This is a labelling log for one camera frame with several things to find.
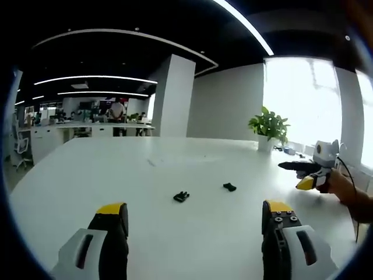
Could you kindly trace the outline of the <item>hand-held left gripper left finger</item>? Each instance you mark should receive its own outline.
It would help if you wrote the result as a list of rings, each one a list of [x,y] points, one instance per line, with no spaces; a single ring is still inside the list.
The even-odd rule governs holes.
[[[119,202],[97,210],[59,250],[53,279],[127,279],[128,209]]]

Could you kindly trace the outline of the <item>person's right hand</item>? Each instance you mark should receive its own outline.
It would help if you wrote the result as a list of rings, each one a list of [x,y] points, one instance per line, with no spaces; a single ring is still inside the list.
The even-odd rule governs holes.
[[[345,206],[350,206],[356,203],[357,190],[353,183],[341,174],[341,172],[332,169],[328,184],[328,191],[320,191],[320,193],[334,194]]]

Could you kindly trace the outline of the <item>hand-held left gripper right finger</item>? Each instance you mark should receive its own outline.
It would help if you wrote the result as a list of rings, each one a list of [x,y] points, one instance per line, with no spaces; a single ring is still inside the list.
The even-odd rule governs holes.
[[[262,205],[263,279],[329,279],[338,267],[331,247],[283,202]]]

